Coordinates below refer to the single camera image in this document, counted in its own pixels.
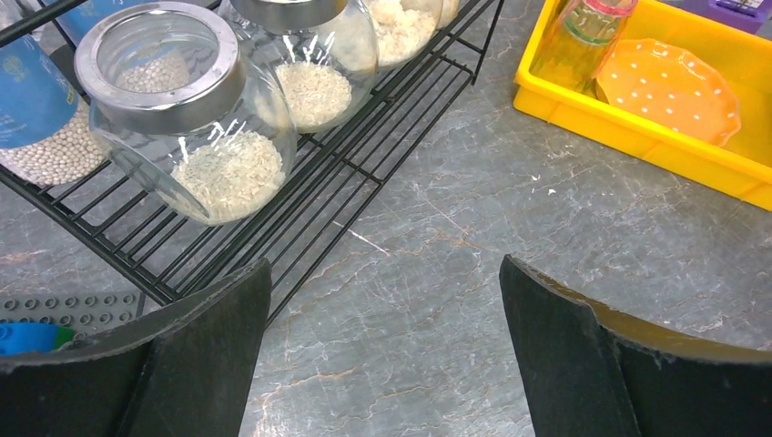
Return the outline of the yellow plate with sushi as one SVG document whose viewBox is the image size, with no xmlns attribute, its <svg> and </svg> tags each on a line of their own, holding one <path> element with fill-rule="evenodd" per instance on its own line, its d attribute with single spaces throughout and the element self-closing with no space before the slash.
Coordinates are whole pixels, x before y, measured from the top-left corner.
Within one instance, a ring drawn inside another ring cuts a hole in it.
<svg viewBox="0 0 772 437">
<path fill-rule="evenodd" d="M 613 107 L 713 146 L 725 146 L 742 126 L 739 100 L 717 70 L 652 38 L 617 43 L 595 89 Z"/>
</svg>

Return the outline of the glass jar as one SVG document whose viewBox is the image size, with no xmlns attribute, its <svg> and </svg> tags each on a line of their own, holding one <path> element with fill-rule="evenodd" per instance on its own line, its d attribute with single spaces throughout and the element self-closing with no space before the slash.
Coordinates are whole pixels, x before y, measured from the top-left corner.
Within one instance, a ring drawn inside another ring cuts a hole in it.
<svg viewBox="0 0 772 437">
<path fill-rule="evenodd" d="M 432 39 L 442 15 L 443 1 L 365 1 L 377 36 L 380 70 L 408 63 Z"/>
<path fill-rule="evenodd" d="M 174 1 L 115 12 L 84 35 L 75 70 L 112 161 L 176 212 L 229 223 L 284 184 L 298 141 L 287 100 L 215 12 Z"/>
<path fill-rule="evenodd" d="M 345 123 L 370 98 L 378 48 L 363 2 L 224 1 L 218 13 L 274 67 L 301 134 Z"/>
</svg>

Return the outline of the glass jar front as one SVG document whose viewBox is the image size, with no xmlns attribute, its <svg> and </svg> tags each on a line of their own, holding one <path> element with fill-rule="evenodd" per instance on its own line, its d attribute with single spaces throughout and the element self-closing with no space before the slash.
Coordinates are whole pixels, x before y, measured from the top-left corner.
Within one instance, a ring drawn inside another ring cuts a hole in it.
<svg viewBox="0 0 772 437">
<path fill-rule="evenodd" d="M 301 134 L 345 123 L 370 98 L 378 48 L 363 2 L 224 1 L 218 13 L 274 67 Z"/>
</svg>

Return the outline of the green glass cup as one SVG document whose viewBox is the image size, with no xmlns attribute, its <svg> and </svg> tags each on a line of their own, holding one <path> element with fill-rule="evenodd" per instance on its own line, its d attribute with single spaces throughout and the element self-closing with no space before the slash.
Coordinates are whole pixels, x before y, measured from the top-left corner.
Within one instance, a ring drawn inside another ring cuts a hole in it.
<svg viewBox="0 0 772 437">
<path fill-rule="evenodd" d="M 624 29 L 626 15 L 608 15 L 580 7 L 563 15 L 548 30 L 531 73 L 581 94 L 610 56 Z"/>
</svg>

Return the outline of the glass jar back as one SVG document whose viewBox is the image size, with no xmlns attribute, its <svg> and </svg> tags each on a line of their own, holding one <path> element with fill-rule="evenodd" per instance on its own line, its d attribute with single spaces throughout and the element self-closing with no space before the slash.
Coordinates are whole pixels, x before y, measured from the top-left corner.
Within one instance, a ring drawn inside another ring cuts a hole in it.
<svg viewBox="0 0 772 437">
<path fill-rule="evenodd" d="M 115 12 L 84 35 L 75 70 L 112 161 L 176 212 L 229 223 L 284 184 L 298 141 L 287 100 L 215 12 L 174 1 Z"/>
</svg>

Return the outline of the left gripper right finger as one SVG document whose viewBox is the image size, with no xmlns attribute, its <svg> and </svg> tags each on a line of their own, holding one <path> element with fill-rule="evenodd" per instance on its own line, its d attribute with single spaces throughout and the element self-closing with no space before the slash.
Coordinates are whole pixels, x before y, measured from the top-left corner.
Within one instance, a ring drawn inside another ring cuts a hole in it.
<svg viewBox="0 0 772 437">
<path fill-rule="evenodd" d="M 512 256 L 504 312 L 539 436 L 768 436 L 771 355 L 670 330 Z"/>
</svg>

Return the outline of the black cap shaker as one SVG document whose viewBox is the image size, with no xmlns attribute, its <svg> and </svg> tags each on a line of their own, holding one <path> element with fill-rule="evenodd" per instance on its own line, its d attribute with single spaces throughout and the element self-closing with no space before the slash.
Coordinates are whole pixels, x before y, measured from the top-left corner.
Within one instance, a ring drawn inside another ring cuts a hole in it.
<svg viewBox="0 0 772 437">
<path fill-rule="evenodd" d="M 442 13 L 438 21 L 438 29 L 446 27 L 458 15 L 459 8 L 459 0 L 443 0 Z"/>
</svg>

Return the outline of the blue band spice jar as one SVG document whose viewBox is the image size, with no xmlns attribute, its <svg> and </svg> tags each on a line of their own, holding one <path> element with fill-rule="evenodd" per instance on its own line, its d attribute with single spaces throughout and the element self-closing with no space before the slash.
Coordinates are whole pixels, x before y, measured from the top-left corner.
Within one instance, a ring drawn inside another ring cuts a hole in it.
<svg viewBox="0 0 772 437">
<path fill-rule="evenodd" d="M 108 158 L 89 130 L 89 106 L 25 34 L 1 48 L 1 164 L 40 185 L 62 185 Z"/>
<path fill-rule="evenodd" d="M 150 0 L 88 0 L 57 18 L 69 39 L 78 46 L 84 35 L 105 17 Z"/>
</svg>

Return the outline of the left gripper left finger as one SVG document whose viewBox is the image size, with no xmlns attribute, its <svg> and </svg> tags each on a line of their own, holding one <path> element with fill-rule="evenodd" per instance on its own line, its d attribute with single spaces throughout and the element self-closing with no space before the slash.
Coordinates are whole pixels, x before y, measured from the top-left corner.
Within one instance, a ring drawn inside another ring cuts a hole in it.
<svg viewBox="0 0 772 437">
<path fill-rule="evenodd" d="M 265 259 L 122 326 L 1 360 L 4 436 L 235 436 L 271 299 Z"/>
</svg>

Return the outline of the pink glass cup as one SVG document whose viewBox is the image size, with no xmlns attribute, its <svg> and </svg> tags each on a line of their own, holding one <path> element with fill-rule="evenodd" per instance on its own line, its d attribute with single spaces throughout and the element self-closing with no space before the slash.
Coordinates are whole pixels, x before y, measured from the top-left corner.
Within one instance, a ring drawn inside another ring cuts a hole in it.
<svg viewBox="0 0 772 437">
<path fill-rule="evenodd" d="M 568 1 L 560 18 L 575 36 L 586 40 L 610 40 L 624 29 L 637 5 L 636 0 Z"/>
</svg>

